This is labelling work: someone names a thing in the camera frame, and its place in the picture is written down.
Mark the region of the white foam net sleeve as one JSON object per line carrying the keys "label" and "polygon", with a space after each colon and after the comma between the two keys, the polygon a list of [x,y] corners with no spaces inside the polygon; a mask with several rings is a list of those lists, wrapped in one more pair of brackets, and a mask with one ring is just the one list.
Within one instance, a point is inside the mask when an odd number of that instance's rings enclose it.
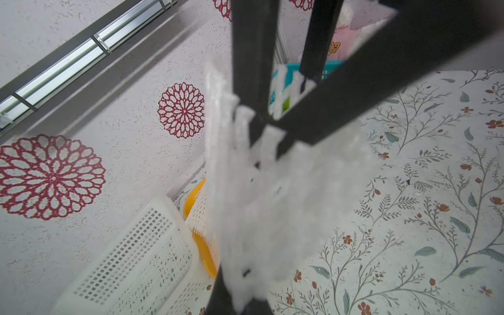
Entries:
{"label": "white foam net sleeve", "polygon": [[354,120],[322,142],[296,142],[282,158],[286,135],[266,126],[251,144],[255,113],[232,92],[220,58],[205,65],[208,236],[218,247],[234,310],[267,301],[273,282],[316,253],[356,206],[379,162]]}

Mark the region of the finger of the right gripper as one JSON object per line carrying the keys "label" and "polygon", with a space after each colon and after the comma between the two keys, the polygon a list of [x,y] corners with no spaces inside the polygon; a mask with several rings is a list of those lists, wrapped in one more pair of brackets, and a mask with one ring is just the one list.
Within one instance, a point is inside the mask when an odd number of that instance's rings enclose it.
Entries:
{"label": "finger of the right gripper", "polygon": [[213,291],[207,304],[205,315],[273,315],[273,311],[267,301],[252,299],[241,312],[234,310],[232,296],[228,292],[220,267],[213,286]]}
{"label": "finger of the right gripper", "polygon": [[343,0],[315,0],[301,59],[300,73],[320,83]]}

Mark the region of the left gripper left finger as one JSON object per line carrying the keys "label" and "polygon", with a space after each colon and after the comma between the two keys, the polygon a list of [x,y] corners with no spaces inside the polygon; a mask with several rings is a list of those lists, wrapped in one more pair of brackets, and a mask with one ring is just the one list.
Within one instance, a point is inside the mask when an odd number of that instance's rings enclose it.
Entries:
{"label": "left gripper left finger", "polygon": [[249,123],[254,144],[270,121],[270,81],[278,26],[279,1],[232,1],[233,92],[255,115]]}

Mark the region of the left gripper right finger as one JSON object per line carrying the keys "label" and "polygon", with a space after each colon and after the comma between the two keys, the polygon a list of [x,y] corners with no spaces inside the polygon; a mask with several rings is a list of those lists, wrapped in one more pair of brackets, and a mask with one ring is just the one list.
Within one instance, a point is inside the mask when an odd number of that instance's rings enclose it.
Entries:
{"label": "left gripper right finger", "polygon": [[407,1],[398,14],[275,125],[314,145],[399,89],[503,29],[502,1]]}

